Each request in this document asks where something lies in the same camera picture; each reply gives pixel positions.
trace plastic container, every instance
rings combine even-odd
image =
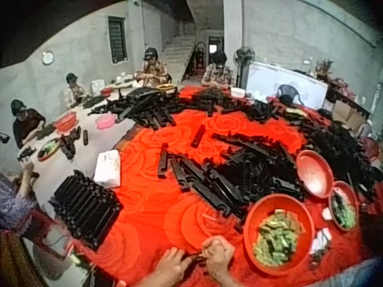
[[[115,124],[115,115],[105,114],[96,119],[96,127],[99,130],[107,129]]]
[[[300,180],[314,197],[326,199],[334,184],[333,171],[326,160],[317,152],[301,151],[296,160]]]
[[[246,95],[246,91],[242,88],[231,88],[231,97],[234,97],[236,99],[243,99]]]
[[[300,235],[297,250],[290,262],[279,267],[268,267],[259,262],[254,256],[253,243],[257,242],[259,225],[264,219],[272,215],[275,209],[284,209],[296,214],[297,220],[302,224],[305,232]],[[309,255],[314,236],[314,223],[307,208],[295,198],[284,194],[271,194],[259,200],[251,208],[244,227],[245,249],[249,259],[259,270],[274,276],[288,274],[290,270],[303,263]]]
[[[57,132],[65,133],[77,124],[77,113],[72,111],[59,118],[53,125]]]
[[[347,228],[344,228],[342,227],[338,222],[337,220],[335,219],[335,215],[334,215],[334,212],[333,212],[333,209],[331,207],[331,196],[332,194],[337,191],[341,196],[343,197],[346,197],[349,202],[351,203],[351,205],[354,207],[355,209],[355,225],[349,229]],[[333,221],[335,223],[335,225],[342,231],[350,231],[352,230],[355,226],[357,226],[357,221],[358,221],[358,218],[359,218],[359,204],[358,204],[358,199],[357,199],[357,196],[355,195],[355,191],[344,181],[336,181],[334,182],[334,185],[333,185],[333,188],[332,188],[332,191],[330,193],[330,196],[329,196],[329,209],[330,209],[330,212],[331,212],[331,216],[333,217]]]
[[[113,91],[113,88],[103,88],[101,90],[101,96],[109,97]]]

